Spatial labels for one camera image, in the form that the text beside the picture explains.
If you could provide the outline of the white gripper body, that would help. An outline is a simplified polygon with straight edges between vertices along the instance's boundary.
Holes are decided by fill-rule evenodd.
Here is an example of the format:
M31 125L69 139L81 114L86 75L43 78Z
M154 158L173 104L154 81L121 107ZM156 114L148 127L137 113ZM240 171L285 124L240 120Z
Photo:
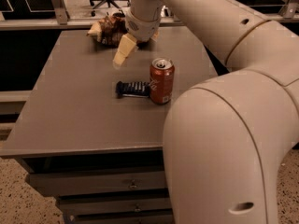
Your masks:
M161 19L155 21L142 21L137 18L131 11L125 16L125 27L127 32L137 41L147 42L158 31Z

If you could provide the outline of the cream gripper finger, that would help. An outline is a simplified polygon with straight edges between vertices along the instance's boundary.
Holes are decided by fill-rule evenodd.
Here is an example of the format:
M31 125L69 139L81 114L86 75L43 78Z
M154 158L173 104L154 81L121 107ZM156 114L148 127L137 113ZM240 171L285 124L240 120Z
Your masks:
M120 44L113 59L113 65L115 68L119 69L122 67L125 60L135 50L136 45L137 39L133 35L127 33L121 37Z

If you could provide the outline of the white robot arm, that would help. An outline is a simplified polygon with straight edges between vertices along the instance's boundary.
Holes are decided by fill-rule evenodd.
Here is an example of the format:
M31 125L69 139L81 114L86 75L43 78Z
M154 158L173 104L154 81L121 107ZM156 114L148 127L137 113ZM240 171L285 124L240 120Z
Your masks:
M182 93L164 123L176 224L278 224L279 166L299 137L299 36L235 0L131 0L131 40L147 41L168 6L229 68Z

